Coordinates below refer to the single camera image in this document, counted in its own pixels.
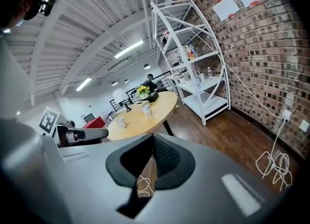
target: person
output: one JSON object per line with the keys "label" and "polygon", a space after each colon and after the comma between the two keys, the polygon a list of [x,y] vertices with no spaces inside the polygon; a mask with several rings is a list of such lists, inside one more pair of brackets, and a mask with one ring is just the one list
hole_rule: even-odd
{"label": "person", "polygon": [[146,81],[142,84],[146,87],[150,87],[150,93],[153,93],[154,91],[165,91],[165,87],[161,87],[156,85],[155,83],[152,82],[154,79],[153,74],[148,74]]}

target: fluorescent light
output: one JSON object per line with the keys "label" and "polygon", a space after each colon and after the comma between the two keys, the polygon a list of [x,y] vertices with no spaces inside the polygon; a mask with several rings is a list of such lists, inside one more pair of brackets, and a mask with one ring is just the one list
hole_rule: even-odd
{"label": "fluorescent light", "polygon": [[24,20],[22,19],[16,26],[20,26],[23,22]]}
{"label": "fluorescent light", "polygon": [[80,84],[80,86],[76,89],[77,91],[82,90],[84,88],[84,86],[86,86],[88,84],[88,82],[90,82],[92,79],[91,78],[87,78],[84,80],[84,82],[82,84]]}
{"label": "fluorescent light", "polygon": [[151,68],[151,66],[149,64],[145,64],[143,67],[143,69],[150,69],[150,68]]}
{"label": "fluorescent light", "polygon": [[123,54],[127,53],[128,51],[134,49],[135,47],[138,47],[139,45],[143,44],[143,40],[138,41],[135,44],[132,44],[131,46],[129,46],[128,48],[124,49],[123,51],[121,51],[120,53],[118,53],[116,56],[114,56],[115,58],[119,58],[120,56],[122,56]]}

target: round wooden table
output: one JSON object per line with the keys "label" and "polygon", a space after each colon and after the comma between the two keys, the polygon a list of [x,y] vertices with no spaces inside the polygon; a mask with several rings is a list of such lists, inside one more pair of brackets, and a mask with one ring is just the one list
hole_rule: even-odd
{"label": "round wooden table", "polygon": [[[131,111],[120,114],[110,123],[108,126],[108,139],[121,140],[139,134],[146,134],[162,123],[168,134],[173,135],[166,119],[174,111],[177,100],[178,98],[173,91],[160,92],[156,101],[151,103],[153,115],[150,117],[145,116],[140,105],[131,105]],[[125,122],[127,122],[125,129],[117,123],[120,117],[124,117]]]}

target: shelf unit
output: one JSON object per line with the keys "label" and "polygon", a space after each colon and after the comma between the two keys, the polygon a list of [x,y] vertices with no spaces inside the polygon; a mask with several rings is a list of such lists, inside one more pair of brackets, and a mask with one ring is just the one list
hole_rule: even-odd
{"label": "shelf unit", "polygon": [[[162,3],[159,5],[155,5],[153,2],[151,2],[151,7],[152,12],[154,13],[153,37],[169,66],[171,76],[176,83],[176,87],[181,96],[182,103],[186,104],[189,108],[191,108],[201,118],[202,123],[206,125],[206,121],[208,119],[225,109],[231,108],[228,74],[224,57],[219,47],[217,38],[208,21],[202,14],[201,10],[193,2],[193,0],[176,0]],[[200,17],[200,24],[194,25],[185,22],[185,19],[191,10],[195,11]],[[169,31],[169,37],[164,47],[161,45],[163,35],[158,35],[158,31],[163,29],[162,24],[164,24],[164,28]],[[184,50],[183,46],[189,44],[195,37],[197,37],[202,32],[208,37],[212,38],[212,46],[215,49],[212,49],[213,51],[211,53],[201,55],[193,60],[188,60],[187,53]],[[181,54],[182,63],[178,66],[172,67],[166,53],[176,48],[178,48]],[[192,64],[214,55],[217,55],[222,66],[220,75],[214,76],[211,79],[206,79],[205,84],[197,84],[192,69]],[[188,75],[191,78],[190,84],[181,84],[175,77],[175,71],[182,67],[187,68]],[[214,94],[221,82],[224,82],[226,85],[227,99],[216,96]],[[206,92],[206,90],[212,87],[214,87],[214,89],[211,93]],[[191,93],[191,95],[189,95],[188,97],[184,97],[182,90]]]}

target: yellow flowers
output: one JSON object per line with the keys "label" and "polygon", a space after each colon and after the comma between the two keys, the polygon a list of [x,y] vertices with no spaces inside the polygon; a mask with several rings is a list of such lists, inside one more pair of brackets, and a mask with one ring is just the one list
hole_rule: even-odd
{"label": "yellow flowers", "polygon": [[138,86],[137,92],[138,94],[150,93],[150,87]]}

